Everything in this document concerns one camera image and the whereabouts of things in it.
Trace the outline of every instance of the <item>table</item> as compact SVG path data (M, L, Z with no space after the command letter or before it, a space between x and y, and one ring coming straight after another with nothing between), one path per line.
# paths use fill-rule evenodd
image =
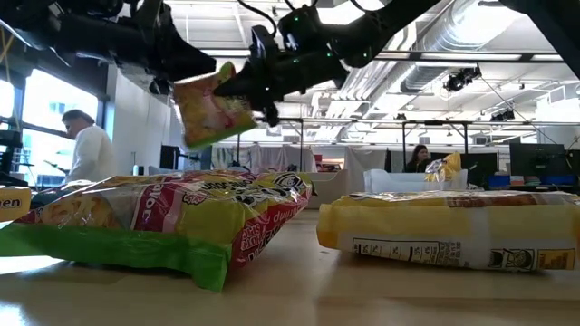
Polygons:
M317 214L290 221L253 263L229 275L222 293L168 271L0 258L0 325L580 322L578 273L451 270L341 254L318 245Z

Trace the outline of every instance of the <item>ductwork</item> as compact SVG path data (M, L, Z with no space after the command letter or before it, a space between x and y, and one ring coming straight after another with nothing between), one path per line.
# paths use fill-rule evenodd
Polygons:
M506 7L482 6L479 0L456 0L411 49L421 52L478 51L503 33L518 17L518 13ZM383 86L372 96L372 106L382 96L389 96L384 95L385 92L418 93L446 70L448 67L399 62ZM405 104L392 109L397 110Z

